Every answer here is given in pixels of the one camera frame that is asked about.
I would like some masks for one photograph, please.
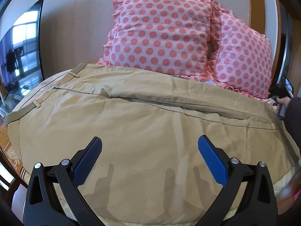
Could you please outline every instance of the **pillow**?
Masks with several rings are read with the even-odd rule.
[[[206,77],[212,0],[114,0],[98,64]]]
[[[267,98],[271,85],[270,41],[237,19],[233,12],[212,2],[211,37],[218,49],[212,54],[211,74],[224,88]]]

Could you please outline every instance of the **blue rubber pad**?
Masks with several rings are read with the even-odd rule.
[[[198,148],[215,181],[225,187],[228,182],[228,171],[222,160],[204,137],[199,138]]]
[[[73,170],[73,183],[76,187],[83,185],[90,174],[102,150],[100,138],[96,138]]]

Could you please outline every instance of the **television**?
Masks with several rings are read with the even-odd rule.
[[[26,96],[44,80],[40,56],[43,1],[23,13],[0,41],[1,76],[9,94]]]

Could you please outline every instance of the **wooden chair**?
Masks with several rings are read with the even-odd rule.
[[[27,188],[27,184],[19,177],[15,169],[12,167],[8,159],[5,157],[3,151],[0,148],[0,163],[4,168],[14,177],[9,183],[1,175],[0,180],[4,183],[8,190],[0,185],[0,222],[5,223],[3,225],[7,226],[22,226],[23,223],[16,217],[16,215],[11,210],[11,205],[13,202],[13,197],[20,184]]]

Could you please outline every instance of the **person's arm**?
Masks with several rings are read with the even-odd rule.
[[[301,98],[293,98],[288,102],[284,124],[301,152]]]

